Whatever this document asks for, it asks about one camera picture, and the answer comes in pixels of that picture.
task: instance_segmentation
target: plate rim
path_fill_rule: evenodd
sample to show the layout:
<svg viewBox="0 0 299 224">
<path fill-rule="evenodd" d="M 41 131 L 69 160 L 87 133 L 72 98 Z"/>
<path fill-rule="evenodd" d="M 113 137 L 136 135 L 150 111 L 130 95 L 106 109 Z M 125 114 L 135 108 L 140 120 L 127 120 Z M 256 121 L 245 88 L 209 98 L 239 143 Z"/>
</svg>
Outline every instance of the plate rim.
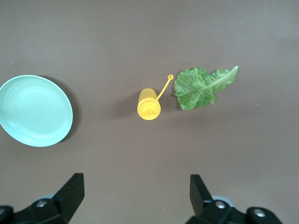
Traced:
<svg viewBox="0 0 299 224">
<path fill-rule="evenodd" d="M 65 134 L 61 135 L 61 138 L 57 138 L 58 140 L 56 140 L 56 141 L 50 141 L 50 143 L 47 143 L 47 144 L 45 144 L 46 141 L 45 141 L 45 143 L 42 144 L 40 141 L 36 141 L 36 140 L 33 141 L 33 144 L 30 144 L 30 143 L 27 142 L 27 141 L 22 141 L 22 140 L 20 140 L 20 139 L 17 139 L 15 136 L 12 136 L 11 133 L 10 133 L 9 131 L 7 131 L 7 129 L 5 128 L 5 126 L 3 126 L 1 119 L 0 119 L 0 125 L 2 126 L 2 128 L 6 131 L 6 133 L 7 133 L 9 136 L 11 136 L 12 138 L 14 138 L 14 139 L 17 140 L 18 142 L 23 143 L 23 144 L 28 145 L 28 146 L 33 146 L 33 147 L 48 147 L 48 146 L 52 146 L 52 145 L 55 145 L 55 144 L 61 142 L 61 141 L 67 136 L 67 134 L 70 132 L 71 127 L 72 127 L 72 124 L 73 124 L 73 108 L 72 108 L 70 99 L 67 97 L 67 95 L 65 94 L 65 92 L 64 92 L 64 91 L 63 91 L 63 90 L 62 90 L 56 83 L 52 82 L 51 80 L 49 80 L 49 79 L 47 79 L 47 78 L 44 78 L 44 77 L 42 77 L 42 76 L 37 76 L 37 75 L 20 75 L 20 76 L 15 76 L 15 77 L 13 77 L 13 78 L 7 80 L 7 81 L 0 87 L 0 93 L 1 93 L 1 90 L 4 88 L 5 85 L 7 85 L 8 83 L 12 82 L 12 81 L 15 80 L 15 79 L 18 79 L 18 78 L 24 78 L 24 77 L 25 77 L 25 78 L 26 78 L 26 77 L 34 77 L 34 78 L 37 78 L 37 79 L 41 79 L 41 80 L 43 80 L 43 81 L 46 81 L 46 82 L 50 83 L 51 85 L 53 85 L 55 88 L 57 88 L 57 89 L 62 93 L 62 95 L 64 96 L 64 98 L 65 98 L 66 101 L 67 101 L 67 105 L 68 105 L 68 107 L 70 108 L 70 112 L 71 112 L 71 113 L 70 113 L 70 118 L 71 118 L 71 119 L 70 119 L 69 124 L 67 125 Z"/>
</svg>

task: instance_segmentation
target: lettuce leaf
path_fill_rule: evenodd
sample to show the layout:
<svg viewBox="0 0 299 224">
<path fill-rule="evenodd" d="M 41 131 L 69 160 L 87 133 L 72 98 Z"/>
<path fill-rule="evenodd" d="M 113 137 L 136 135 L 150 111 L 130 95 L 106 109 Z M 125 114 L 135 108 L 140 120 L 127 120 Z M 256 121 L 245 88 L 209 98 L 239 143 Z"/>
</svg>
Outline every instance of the lettuce leaf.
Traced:
<svg viewBox="0 0 299 224">
<path fill-rule="evenodd" d="M 175 96 L 182 110 L 192 110 L 216 102 L 214 92 L 226 89 L 235 81 L 238 66 L 231 71 L 217 70 L 211 75 L 203 68 L 185 69 L 174 82 Z"/>
</svg>

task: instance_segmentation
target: screw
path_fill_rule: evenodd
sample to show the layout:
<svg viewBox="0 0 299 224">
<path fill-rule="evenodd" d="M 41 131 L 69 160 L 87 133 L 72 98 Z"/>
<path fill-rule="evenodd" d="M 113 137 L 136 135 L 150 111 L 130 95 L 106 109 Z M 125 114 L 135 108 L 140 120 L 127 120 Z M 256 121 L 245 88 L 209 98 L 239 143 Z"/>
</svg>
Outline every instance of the screw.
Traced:
<svg viewBox="0 0 299 224">
<path fill-rule="evenodd" d="M 265 213 L 260 209 L 254 209 L 253 212 L 254 212 L 254 214 L 256 214 L 259 217 L 265 217 L 266 216 Z"/>
<path fill-rule="evenodd" d="M 216 206 L 219 208 L 219 209 L 223 209 L 225 208 L 225 204 L 221 201 L 216 201 Z"/>
<path fill-rule="evenodd" d="M 38 208 L 41 208 L 41 207 L 45 206 L 46 204 L 47 204 L 46 201 L 41 200 L 41 201 L 39 201 L 39 202 L 36 204 L 36 206 L 37 206 Z"/>
</svg>

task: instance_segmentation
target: plate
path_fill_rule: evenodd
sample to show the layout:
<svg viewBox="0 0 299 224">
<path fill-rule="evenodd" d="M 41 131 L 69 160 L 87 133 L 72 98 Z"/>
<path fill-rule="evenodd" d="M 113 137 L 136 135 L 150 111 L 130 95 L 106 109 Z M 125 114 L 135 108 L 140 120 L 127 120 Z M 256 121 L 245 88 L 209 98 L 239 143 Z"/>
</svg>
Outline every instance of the plate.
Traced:
<svg viewBox="0 0 299 224">
<path fill-rule="evenodd" d="M 73 112 L 66 94 L 48 79 L 17 76 L 0 88 L 0 124 L 21 143 L 46 147 L 70 131 Z"/>
</svg>

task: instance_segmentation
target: yellow bottle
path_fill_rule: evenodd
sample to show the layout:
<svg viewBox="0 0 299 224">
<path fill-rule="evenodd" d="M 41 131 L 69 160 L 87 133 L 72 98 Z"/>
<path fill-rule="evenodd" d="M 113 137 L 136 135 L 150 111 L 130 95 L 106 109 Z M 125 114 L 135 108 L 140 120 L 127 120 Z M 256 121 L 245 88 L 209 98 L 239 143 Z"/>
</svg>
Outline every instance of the yellow bottle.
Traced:
<svg viewBox="0 0 299 224">
<path fill-rule="evenodd" d="M 168 76 L 168 81 L 165 84 L 164 88 L 157 97 L 156 92 L 153 89 L 146 88 L 140 92 L 138 99 L 137 111 L 141 118 L 145 120 L 153 120 L 159 116 L 161 112 L 161 106 L 159 104 L 159 99 L 169 82 L 173 79 L 173 75 Z"/>
</svg>

